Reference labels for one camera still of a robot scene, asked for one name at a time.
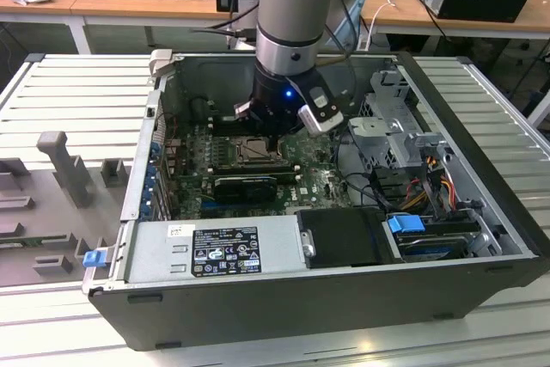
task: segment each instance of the aluminum profile table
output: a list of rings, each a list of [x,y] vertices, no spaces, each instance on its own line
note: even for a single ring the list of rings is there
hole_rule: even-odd
[[[119,158],[131,166],[149,92],[149,55],[46,55],[26,62],[0,95],[2,158],[50,169],[35,145],[43,131],[67,133],[87,167]]]
[[[417,58],[458,119],[535,221],[550,235],[550,145],[472,64]],[[433,131],[425,107],[420,113]]]

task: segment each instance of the black cable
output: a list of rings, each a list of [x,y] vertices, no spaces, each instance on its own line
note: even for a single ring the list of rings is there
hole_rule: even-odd
[[[207,96],[204,96],[204,95],[197,95],[197,96],[194,96],[193,98],[189,99],[189,101],[187,101],[187,108],[189,109],[189,116],[191,118],[191,121],[196,121],[196,117],[195,117],[195,111],[193,110],[193,102],[194,101],[197,101],[197,100],[201,100],[201,101],[204,101],[206,102],[206,104],[208,104],[208,102],[210,101],[208,99]]]
[[[240,15],[238,16],[235,16],[233,19],[229,19],[228,21],[224,21],[222,23],[218,23],[217,25],[212,25],[212,26],[209,26],[208,28],[209,29],[219,29],[219,28],[223,28],[224,26],[228,26],[230,25],[231,23],[235,23],[236,21],[238,21],[239,19],[242,19],[244,16],[246,15],[250,15],[252,12],[254,12],[258,7],[260,6],[259,3],[256,3],[252,8],[242,12]]]
[[[342,3],[342,9],[344,10],[345,18],[347,19],[347,22],[350,25],[351,32],[353,33],[353,45],[351,46],[350,53],[349,53],[349,56],[351,56],[353,51],[358,47],[358,34],[355,32],[355,25],[353,24],[353,20],[350,16],[350,11],[347,9],[347,6],[345,5],[345,0],[340,0],[340,2]]]
[[[197,28],[191,29],[190,32],[194,34],[221,34],[222,36],[230,36],[237,39],[239,38],[236,32],[222,29]]]
[[[362,195],[364,195],[365,197],[367,198],[370,198],[372,199],[373,201],[377,202],[377,203],[380,203],[382,205],[384,205],[386,207],[386,209],[388,211],[393,211],[393,212],[401,212],[401,209],[396,206],[396,205],[393,205],[392,203],[390,203],[381,193],[379,193],[375,188],[372,188],[372,192],[373,194],[370,194],[370,193],[367,193],[365,192],[363,189],[357,187],[356,185],[350,183],[347,178],[350,177],[350,176],[353,176],[355,174],[360,174],[361,176],[365,177],[366,179],[368,179],[368,175],[367,173],[365,172],[364,174],[363,173],[352,173],[352,174],[348,174],[346,176],[343,176],[342,175],[342,172],[340,171],[340,168],[339,168],[339,152],[340,152],[340,146],[342,146],[342,141],[344,140],[344,135],[345,133],[348,132],[350,134],[350,137],[351,137],[351,140],[353,142],[353,144],[355,145],[355,147],[357,148],[358,152],[359,152],[359,155],[362,156],[363,153],[361,152],[361,149],[358,147],[358,144],[357,142],[355,141],[355,138],[353,137],[353,134],[347,130],[347,129],[344,129],[341,133],[340,133],[340,138],[339,138],[339,141],[338,141],[338,145],[336,146],[336,150],[334,151],[334,166],[336,168],[336,172],[338,173],[338,176],[341,177],[341,179],[351,188],[351,189],[354,189],[356,190],[358,193],[361,193]]]
[[[336,46],[339,48],[339,50],[343,54],[346,54],[346,50],[345,50],[344,46],[342,45],[342,42],[339,41],[339,39],[334,34],[333,30],[327,24],[325,24],[325,30],[327,30],[328,35],[333,40],[333,42],[336,44]],[[355,73],[355,69],[353,68],[353,64],[351,64],[351,59],[347,58],[345,60],[345,62],[347,63],[347,67],[351,72],[351,81],[352,81],[352,84],[351,84],[351,99],[353,100],[353,98],[355,97],[355,94],[357,93],[358,77],[357,77],[357,74]]]
[[[443,38],[445,40],[447,40],[449,43],[452,43],[452,41],[447,37],[447,35],[445,34],[445,32],[441,29],[441,27],[437,24],[436,20],[434,19],[432,13],[431,13],[431,10],[430,8],[428,8],[428,5],[426,4],[426,0],[421,0],[422,4],[424,5],[424,8],[426,9],[426,12],[428,13],[428,16],[430,17],[431,21],[433,22],[433,24],[435,25],[435,27],[437,28],[437,30],[439,30],[439,32],[441,33],[441,35],[443,36]]]
[[[532,71],[536,63],[541,60],[548,46],[550,46],[550,39],[547,40],[547,42],[544,44],[539,54],[536,56],[535,59],[533,59],[533,62],[531,62],[527,70],[523,73],[522,77],[520,77],[519,81],[517,81],[516,86],[513,88],[513,90],[510,92],[510,95],[508,96],[509,100],[511,100],[514,97],[519,87],[522,86],[522,83],[525,80],[525,78],[528,76],[529,72]]]

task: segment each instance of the warning label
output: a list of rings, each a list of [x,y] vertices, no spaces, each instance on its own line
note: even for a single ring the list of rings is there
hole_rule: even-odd
[[[192,275],[216,277],[254,272],[261,272],[256,227],[193,231]]]

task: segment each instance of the floor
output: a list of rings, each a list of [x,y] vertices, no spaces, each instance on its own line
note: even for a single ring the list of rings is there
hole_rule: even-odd
[[[64,25],[6,23],[0,28],[0,90],[17,71],[28,52],[76,53],[69,29]],[[157,47],[185,52],[218,52],[226,49],[225,38],[210,34],[191,34],[188,28],[153,28]],[[144,29],[141,27],[91,26],[90,44],[96,53],[149,53]],[[425,53],[433,50],[432,38]],[[523,72],[539,53],[544,41],[513,40],[486,75],[503,91],[512,90]],[[529,96],[548,77],[550,65],[537,63],[514,96],[514,104],[523,109]],[[550,122],[542,129],[550,130]]]

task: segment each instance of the blue tab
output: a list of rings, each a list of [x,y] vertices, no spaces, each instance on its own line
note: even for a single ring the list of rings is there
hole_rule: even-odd
[[[161,153],[161,145],[157,142],[151,142],[151,155],[158,155]]]
[[[88,251],[84,255],[82,265],[86,268],[91,266],[107,266],[107,251]]]
[[[147,165],[147,171],[145,173],[147,175],[156,175],[156,166],[155,165]]]
[[[388,220],[392,233],[424,232],[426,228],[418,215],[395,215]]]

